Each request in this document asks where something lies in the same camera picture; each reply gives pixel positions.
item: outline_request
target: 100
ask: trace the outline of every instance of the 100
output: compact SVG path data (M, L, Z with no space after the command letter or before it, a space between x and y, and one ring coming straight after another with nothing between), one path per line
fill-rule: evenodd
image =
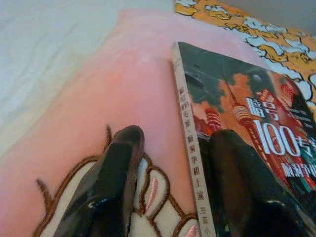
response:
M261 144L263 146L264 152L266 154L270 154L272 151L276 155L284 155L285 152L288 152L292 156L299 157L301 155L301 150L295 140L295 136L290 128L286 126L280 126L278 129L271 123L265 122L263 124L260 123L259 120L253 121L257 127L259 137L261 140ZM279 151L276 150L271 135L269 133L269 127L273 130L276 135L276 141L279 146ZM294 150L291 148L289 141L285 133L287 132L288 137L290 138L290 142L293 144Z

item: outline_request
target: white fabric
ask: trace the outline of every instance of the white fabric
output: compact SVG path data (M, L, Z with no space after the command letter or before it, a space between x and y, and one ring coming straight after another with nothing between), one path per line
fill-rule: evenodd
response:
M127 7L172 12L173 1L0 0L0 156L44 113Z

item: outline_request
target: orange patterned fabric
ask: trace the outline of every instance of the orange patterned fabric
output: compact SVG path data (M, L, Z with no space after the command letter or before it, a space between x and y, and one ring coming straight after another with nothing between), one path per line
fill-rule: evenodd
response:
M296 29L269 24L216 0L176 0L175 11L238 34L273 71L293 79L308 105L315 107L315 37Z

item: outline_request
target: cartoon embroidery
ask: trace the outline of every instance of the cartoon embroidery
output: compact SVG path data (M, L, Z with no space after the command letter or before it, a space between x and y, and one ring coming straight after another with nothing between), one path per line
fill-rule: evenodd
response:
M107 126L106 150L112 139ZM47 185L37 179L45 204L45 217L34 231L34 237L53 236L81 178L101 155L84 158L67 174L57 192L51 195ZM195 213L185 214L170 194L167 175L154 166L150 157L144 157L138 168L134 211L129 237L199 237Z
M216 0L177 0L175 11L238 34L265 63L301 89L309 106L316 105L316 39L277 27Z

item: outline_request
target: brown embroidered outline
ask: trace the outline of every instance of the brown embroidered outline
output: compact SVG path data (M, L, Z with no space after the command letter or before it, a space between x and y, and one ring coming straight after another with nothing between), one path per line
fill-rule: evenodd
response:
M169 201L172 204L172 206L174 207L174 209L176 209L176 211L178 212L179 216L181 218L184 218L184 216L186 214L183 212L182 208L179 206L179 204L177 203L176 199L174 199L172 194L170 194L170 196L169 196Z
M106 138L106 142L103 148L103 151L106 150L106 148L109 146L109 144L111 143L112 140L112 132L111 132L111 128L107 125L106 126L106 133L107 133L107 138ZM57 209L57 205L59 203L59 200L62 196L62 194L64 193L65 188L67 187L67 185L69 184L69 182L72 180L72 178L74 177L74 175L82 168L84 167L86 164L90 163L90 162L95 162L100 158L101 155L97 156L88 156L86 158L84 158L82 161L80 161L79 163L77 163L71 170L70 172L67 174L66 178L62 181L61 185L58 187L57 192L55 193L54 197L51 196L47 185L41 180L41 179L37 179L37 185L39 186L43 198L44 198L44 204L45 204L45 217L43 218L43 220L37 225L34 233L33 233L33 237L39 237L41 235L41 233L43 232L43 230L45 229L45 227L48 225L48 223L51 221L51 219L53 218L55 211Z
M168 197L170 196L170 181L168 179L168 176L165 174L165 172L163 172L163 170L157 166L150 166L148 168L148 173L150 175L151 171L152 170L155 170L157 171L159 174L161 174L163 176L163 178L165 179L166 181L166 192L164 193L163 195L163 198L162 200L160 201L159 205L157 206L157 208L155 208L150 217L155 219L155 217L157 216L157 214L161 211L162 207L164 206L164 204L166 203L166 201L168 200Z
M185 215L181 221L178 223L176 229L174 230L173 234L172 234L172 237L178 237L179 236L179 233L181 231L181 229L184 227L184 225L190 221L190 220L197 220L198 217L195 213L190 213L190 214L187 214Z
M107 147L109 146L109 144L111 143L111 140L112 140L111 128L108 125L106 126L106 134L107 134L107 137L106 137L106 142L105 142L105 145L103 148L103 152L105 152L105 150L107 149ZM66 189L67 185L74 177L74 175L82 167L84 167L86 164L91 163L91 162L96 162L100 158L100 156L101 155L88 156L88 157L84 158L82 161L80 161L79 163L77 163L70 170L70 172L67 174L66 178L62 181L62 183L58 187L57 192L55 193L54 197L52 197L52 195L50 194L45 182L43 182L40 178L38 178L36 180L36 183L37 183L37 185L38 185L38 187L43 195L43 199L44 199L45 217L37 225L37 227L33 233L33 237L39 237L41 235L41 233L43 232L43 230L46 228L46 226L49 224L51 219L53 218L55 211L57 209L57 205L59 203L59 200L60 200L64 190ZM157 171L158 173L160 173L164 177L164 179L166 181L166 192L164 194L162 201L159 203L159 206L155 210L153 210L153 212L151 213L150 216L146 216L146 218L149 221L149 223L151 224L151 226L154 228L156 235L158 237L161 237L161 233L160 233L159 228L157 227L157 224L155 222L155 218L158 215L158 213L161 211L162 207L167 202L167 200L170 201L170 203L175 208L175 210L177 211L177 213L179 214L179 216L181 218L180 222L177 224L176 229L174 230L173 235L172 235L172 237L177 237L179 235L181 229L183 228L183 226L189 220L191 220L191 219L197 220L197 215L195 213L190 213L190 214L186 215L183 212L183 210L181 209L181 207L179 206L179 204L177 203L177 201L175 200L173 195L170 193L170 181L168 179L168 176L165 174L165 172L161 168L153 165L148 154L144 153L143 158L146 160L148 166L146 168L146 173L145 173L145 182L144 182L143 188L140 192L140 198L139 198L140 208L139 209L134 208L134 212L139 214L140 216L143 216L146 213L145 194L146 194L147 189L148 189L149 184L150 184L150 172L152 170Z
M153 211L153 213L150 216L146 216L146 218L148 219L149 223L154 228L155 232L156 232L156 229L159 232L159 229L155 223L155 218L158 215L158 213L161 211L161 209L163 208L163 206L167 202L167 200L170 201L170 203L172 204L172 206L174 207L174 209L177 211L177 213L179 214L179 216L181 218L181 220L177 224L177 226L172 234L172 237L178 237L178 235L179 235L181 229L184 227L184 225L191 219L198 221L198 217L195 213L189 213L189 214L184 213L184 211L179 206L179 204L177 203L177 201L175 200L173 195L170 193L170 181L168 179L168 176L165 174L165 172L161 168L152 165L152 162L151 162L149 156L146 157L146 161L148 163L148 166L146 168L145 182L144 182L144 186L139 194L139 196L140 196L140 198L139 198L140 208L139 209L134 208L134 212L140 216L145 215L145 213L146 213L145 194L147 192L147 189L148 189L149 183L150 183L150 172L152 170L156 170L164 177L164 179L166 181L166 189L167 190L164 194L162 201L159 203L159 206Z

